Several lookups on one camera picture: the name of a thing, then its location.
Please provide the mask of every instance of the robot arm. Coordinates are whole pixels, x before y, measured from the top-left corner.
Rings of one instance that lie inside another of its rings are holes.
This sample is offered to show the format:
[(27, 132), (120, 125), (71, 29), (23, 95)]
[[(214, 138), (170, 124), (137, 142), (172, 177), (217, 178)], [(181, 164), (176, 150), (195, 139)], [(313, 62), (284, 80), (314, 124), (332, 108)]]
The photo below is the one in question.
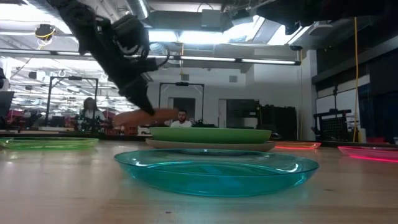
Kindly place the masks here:
[[(147, 97), (144, 72), (157, 70), (154, 58), (148, 59), (148, 31), (133, 15), (126, 15), (114, 24), (96, 15), (89, 6), (77, 0), (47, 0), (56, 8), (61, 18), (79, 41), (81, 55), (90, 52), (110, 79), (119, 88), (119, 94), (145, 112), (153, 115), (154, 109)], [(141, 50), (140, 57), (132, 56)]]

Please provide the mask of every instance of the red plate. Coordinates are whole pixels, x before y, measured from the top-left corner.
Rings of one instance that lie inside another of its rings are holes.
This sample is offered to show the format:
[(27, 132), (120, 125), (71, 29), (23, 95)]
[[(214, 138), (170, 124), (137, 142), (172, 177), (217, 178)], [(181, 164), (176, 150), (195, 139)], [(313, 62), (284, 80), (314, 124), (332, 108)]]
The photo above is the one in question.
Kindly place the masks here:
[(276, 141), (276, 149), (318, 149), (319, 142)]
[(398, 162), (398, 147), (339, 146), (338, 149), (357, 159)]

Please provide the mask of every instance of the dark hair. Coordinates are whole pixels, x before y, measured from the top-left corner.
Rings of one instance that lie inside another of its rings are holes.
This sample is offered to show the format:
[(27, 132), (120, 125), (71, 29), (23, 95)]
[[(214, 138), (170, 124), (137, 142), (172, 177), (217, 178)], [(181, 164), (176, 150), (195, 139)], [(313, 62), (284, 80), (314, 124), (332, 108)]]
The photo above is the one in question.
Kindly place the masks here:
[(92, 99), (91, 97), (87, 97), (84, 102), (83, 102), (83, 111), (81, 111), (83, 114), (86, 114), (86, 111), (88, 110), (88, 102), (89, 101), (94, 101), (94, 111), (98, 111), (98, 107), (97, 107), (97, 102)]

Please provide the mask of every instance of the table surface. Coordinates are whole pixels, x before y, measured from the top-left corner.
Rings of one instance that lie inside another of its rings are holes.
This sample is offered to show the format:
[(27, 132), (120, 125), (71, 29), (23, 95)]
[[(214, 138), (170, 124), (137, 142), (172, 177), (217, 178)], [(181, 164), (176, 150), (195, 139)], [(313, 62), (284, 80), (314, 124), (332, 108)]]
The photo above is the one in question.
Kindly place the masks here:
[(0, 151), (1, 223), (398, 223), (398, 163), (337, 149), (274, 150), (311, 158), (320, 169), (278, 194), (199, 197), (137, 183), (113, 160), (148, 148), (100, 141), (92, 151)]

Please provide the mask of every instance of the person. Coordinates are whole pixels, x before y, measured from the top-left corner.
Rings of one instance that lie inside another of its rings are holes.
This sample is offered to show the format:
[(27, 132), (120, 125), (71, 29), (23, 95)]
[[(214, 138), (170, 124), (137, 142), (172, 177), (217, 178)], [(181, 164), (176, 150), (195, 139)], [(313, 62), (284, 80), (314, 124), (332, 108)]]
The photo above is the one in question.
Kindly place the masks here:
[(190, 121), (187, 121), (187, 111), (180, 109), (178, 111), (178, 121), (174, 121), (170, 127), (173, 128), (189, 128), (192, 126)]
[(99, 117), (100, 120), (106, 121), (106, 118), (105, 118), (104, 114), (97, 107), (97, 102), (94, 99), (92, 99), (91, 97), (88, 97), (87, 99), (84, 100), (84, 102), (83, 102), (83, 110), (81, 111), (81, 113), (86, 118), (89, 118), (89, 119), (93, 119), (93, 113), (95, 113), (94, 114), (94, 119)]

